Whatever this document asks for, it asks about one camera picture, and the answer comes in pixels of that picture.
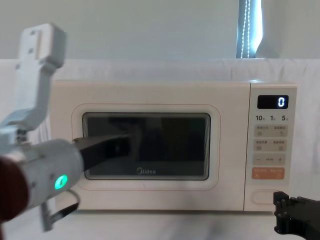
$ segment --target table surface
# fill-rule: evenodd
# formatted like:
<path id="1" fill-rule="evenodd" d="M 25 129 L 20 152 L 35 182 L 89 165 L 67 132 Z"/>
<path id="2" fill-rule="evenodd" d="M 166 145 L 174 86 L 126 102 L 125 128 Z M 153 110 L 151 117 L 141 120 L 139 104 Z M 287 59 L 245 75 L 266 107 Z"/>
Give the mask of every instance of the table surface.
<path id="1" fill-rule="evenodd" d="M 292 196 L 320 199 L 320 175 L 296 176 Z M 4 225 L 7 240 L 302 240 L 274 231 L 272 212 L 78 211 L 42 232 L 35 208 Z"/>

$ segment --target white microwave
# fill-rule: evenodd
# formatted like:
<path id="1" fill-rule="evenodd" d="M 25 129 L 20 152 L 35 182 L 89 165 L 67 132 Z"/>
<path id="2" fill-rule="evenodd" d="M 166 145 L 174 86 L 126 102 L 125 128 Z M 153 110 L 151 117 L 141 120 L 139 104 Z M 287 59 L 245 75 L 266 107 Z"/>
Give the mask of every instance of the white microwave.
<path id="1" fill-rule="evenodd" d="M 296 95 L 292 83 L 57 80 L 51 134 L 133 139 L 73 187 L 80 209 L 272 211 L 289 190 Z"/>

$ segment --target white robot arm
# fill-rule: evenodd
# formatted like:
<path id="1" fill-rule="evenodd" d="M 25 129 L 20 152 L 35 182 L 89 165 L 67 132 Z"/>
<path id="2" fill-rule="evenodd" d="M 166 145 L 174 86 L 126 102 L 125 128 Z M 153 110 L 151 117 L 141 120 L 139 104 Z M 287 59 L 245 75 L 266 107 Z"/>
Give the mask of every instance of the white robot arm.
<path id="1" fill-rule="evenodd" d="M 51 230 L 54 222 L 77 209 L 80 199 L 70 188 L 83 171 L 109 157 L 128 154 L 124 135 L 80 138 L 74 143 L 63 139 L 37 145 L 28 142 L 27 133 L 47 116 L 51 77 L 64 64 L 65 45 L 66 34 L 53 24 L 22 33 L 15 109 L 0 124 L 0 224 L 41 206 L 43 228 Z M 47 200 L 64 191 L 71 192 L 77 203 L 51 215 Z"/>

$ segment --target white wall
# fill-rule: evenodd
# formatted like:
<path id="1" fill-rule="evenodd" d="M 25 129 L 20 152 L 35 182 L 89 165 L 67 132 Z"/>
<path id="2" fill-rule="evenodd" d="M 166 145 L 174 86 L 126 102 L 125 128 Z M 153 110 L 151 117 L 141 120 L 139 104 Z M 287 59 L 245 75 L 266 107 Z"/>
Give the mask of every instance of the white wall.
<path id="1" fill-rule="evenodd" d="M 319 0 L 262 0 L 259 58 L 320 58 Z"/>
<path id="2" fill-rule="evenodd" d="M 239 0 L 0 0 L 0 59 L 24 28 L 53 22 L 68 59 L 206 61 L 235 58 Z"/>

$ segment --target green indicator light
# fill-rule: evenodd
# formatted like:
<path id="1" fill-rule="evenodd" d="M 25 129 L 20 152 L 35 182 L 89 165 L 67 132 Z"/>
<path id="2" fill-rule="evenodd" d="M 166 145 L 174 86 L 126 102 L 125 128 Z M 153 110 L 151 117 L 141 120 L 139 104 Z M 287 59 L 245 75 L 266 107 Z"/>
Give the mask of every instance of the green indicator light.
<path id="1" fill-rule="evenodd" d="M 54 188 L 56 190 L 63 188 L 68 182 L 67 175 L 62 175 L 55 180 Z"/>

